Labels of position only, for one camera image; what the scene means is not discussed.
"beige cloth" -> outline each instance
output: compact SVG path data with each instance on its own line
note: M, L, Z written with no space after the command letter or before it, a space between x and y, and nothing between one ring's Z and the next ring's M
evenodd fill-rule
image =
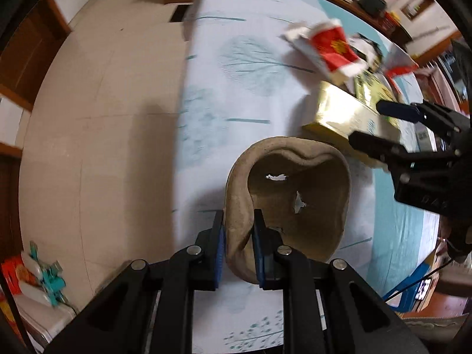
M453 318L405 318L403 322L423 341L449 343L467 317L468 314Z
M308 258L328 260L343 235L349 192L348 164L330 145L294 137L252 145L235 162L226 184L228 266L243 280L258 283L251 239L254 209L262 209L266 226L279 231L286 245Z

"beige floor tile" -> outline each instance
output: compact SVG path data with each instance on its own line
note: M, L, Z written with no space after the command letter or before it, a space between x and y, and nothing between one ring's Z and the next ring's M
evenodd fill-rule
M42 82L32 117L48 121L89 117L112 54L111 41L100 47L72 32Z
M108 283L109 280L117 273L116 267L99 265L94 262L86 261L88 278L90 280L90 287L94 294L103 283Z
M86 260L116 267L173 254L175 127L175 115L91 119L80 196Z
M74 31L82 39L109 40L121 32L142 30L168 22L176 4L163 0L90 0L74 17Z
M23 235L24 246L29 246L29 240L29 235ZM49 264L59 262L65 281L62 293L73 305L82 310L93 297L83 256L71 255L63 246L54 245L39 238L35 238L34 241L38 245L40 260Z
M180 23L123 35L101 82L93 116L177 113L185 54Z
M86 122L51 123L31 117L18 195L22 233L80 256L80 169Z

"yellow box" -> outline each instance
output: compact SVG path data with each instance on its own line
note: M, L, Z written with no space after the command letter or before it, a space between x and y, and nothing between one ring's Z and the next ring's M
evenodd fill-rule
M376 105L380 100L396 102L393 93L370 72L363 72L354 77L356 98L377 113ZM385 117L398 128L398 120L393 117Z
M314 133L316 140L332 144L372 168L382 166L382 163L369 158L367 154L354 150L349 145L348 137L358 130L398 142L400 130L386 117L329 82L320 83L317 99L314 119L302 128Z

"tablecloth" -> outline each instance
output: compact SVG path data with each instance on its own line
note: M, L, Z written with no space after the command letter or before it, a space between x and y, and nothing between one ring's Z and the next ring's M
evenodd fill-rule
M196 0L187 15L189 54L178 119L174 240L191 245L222 209L228 173L253 143L298 135L303 101L322 79L281 35L291 22L339 18L347 35L362 33L384 54L391 43L367 23L326 0ZM398 78L410 102L421 102L414 76ZM401 142L417 149L412 124ZM391 177L348 158L352 176L343 258L381 295L410 275L433 250L438 216L393 199ZM283 343L282 293L263 291L223 265L218 291L196 292L194 353L232 353Z

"gold tissue box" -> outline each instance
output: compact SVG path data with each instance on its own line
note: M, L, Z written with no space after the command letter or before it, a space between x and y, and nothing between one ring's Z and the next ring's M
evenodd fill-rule
M314 133L313 139L332 144L372 168L382 164L369 158L367 154L354 150L349 145L349 135L358 130L394 142L400 140L400 130L386 117L329 82L320 83L318 100L313 101L308 102L312 110L307 108L305 114L315 113L315 118L305 120L303 129Z

